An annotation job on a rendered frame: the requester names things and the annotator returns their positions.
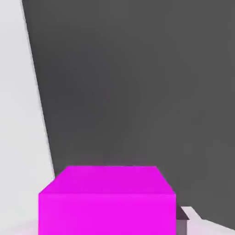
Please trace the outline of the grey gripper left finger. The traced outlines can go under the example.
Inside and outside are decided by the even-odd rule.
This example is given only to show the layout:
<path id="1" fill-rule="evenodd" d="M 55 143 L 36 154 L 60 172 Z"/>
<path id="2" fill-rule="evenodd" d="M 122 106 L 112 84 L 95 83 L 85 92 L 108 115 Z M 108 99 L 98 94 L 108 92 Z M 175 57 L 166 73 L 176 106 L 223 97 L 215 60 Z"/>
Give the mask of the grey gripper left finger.
<path id="1" fill-rule="evenodd" d="M 38 220 L 9 220 L 6 225 L 0 225 L 0 235 L 38 235 Z"/>

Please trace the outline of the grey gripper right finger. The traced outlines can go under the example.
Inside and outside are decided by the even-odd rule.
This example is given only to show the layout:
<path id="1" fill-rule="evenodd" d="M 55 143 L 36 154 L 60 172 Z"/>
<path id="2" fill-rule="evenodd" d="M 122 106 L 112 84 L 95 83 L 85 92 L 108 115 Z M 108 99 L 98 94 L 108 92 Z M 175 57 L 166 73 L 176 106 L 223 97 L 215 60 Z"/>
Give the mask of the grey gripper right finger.
<path id="1" fill-rule="evenodd" d="M 202 219 L 192 207 L 176 207 L 176 235 L 235 235 L 235 230 Z"/>

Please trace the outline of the small magenta cube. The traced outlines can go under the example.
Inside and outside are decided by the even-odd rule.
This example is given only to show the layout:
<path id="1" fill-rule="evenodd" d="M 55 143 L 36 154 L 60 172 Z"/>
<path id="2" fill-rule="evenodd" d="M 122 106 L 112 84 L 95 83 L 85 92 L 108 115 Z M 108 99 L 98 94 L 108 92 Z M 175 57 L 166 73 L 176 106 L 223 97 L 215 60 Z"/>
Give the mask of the small magenta cube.
<path id="1" fill-rule="evenodd" d="M 176 195 L 155 166 L 69 166 L 39 193 L 38 235 L 176 235 Z"/>

